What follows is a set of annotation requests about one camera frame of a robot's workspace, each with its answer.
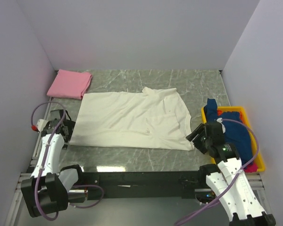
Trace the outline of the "white t shirt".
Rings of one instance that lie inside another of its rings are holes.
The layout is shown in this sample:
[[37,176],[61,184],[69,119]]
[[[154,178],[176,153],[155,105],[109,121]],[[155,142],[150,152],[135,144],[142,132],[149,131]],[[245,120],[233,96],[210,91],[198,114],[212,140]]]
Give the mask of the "white t shirt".
[[191,115],[175,88],[85,94],[71,145],[191,151]]

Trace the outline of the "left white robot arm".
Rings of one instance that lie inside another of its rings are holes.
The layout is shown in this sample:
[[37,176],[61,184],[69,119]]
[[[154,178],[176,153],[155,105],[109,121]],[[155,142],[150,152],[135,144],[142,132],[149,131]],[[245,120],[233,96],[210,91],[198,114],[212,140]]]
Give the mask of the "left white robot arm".
[[62,149],[70,141],[75,122],[63,109],[50,112],[49,120],[38,120],[32,125],[39,132],[42,148],[31,177],[22,181],[21,192],[31,217],[66,210],[69,203],[84,202],[85,193],[70,193],[71,188],[80,189],[85,183],[79,165],[59,169]]

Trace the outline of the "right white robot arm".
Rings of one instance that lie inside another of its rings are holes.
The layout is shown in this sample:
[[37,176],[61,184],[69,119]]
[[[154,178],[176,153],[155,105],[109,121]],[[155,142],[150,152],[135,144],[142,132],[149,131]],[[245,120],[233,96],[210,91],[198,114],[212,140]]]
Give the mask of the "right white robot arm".
[[202,210],[221,203],[231,226],[276,225],[274,216],[257,200],[235,145],[225,141],[221,123],[202,123],[186,139],[215,160],[214,164],[200,166],[198,171],[198,184],[210,187],[216,196]]

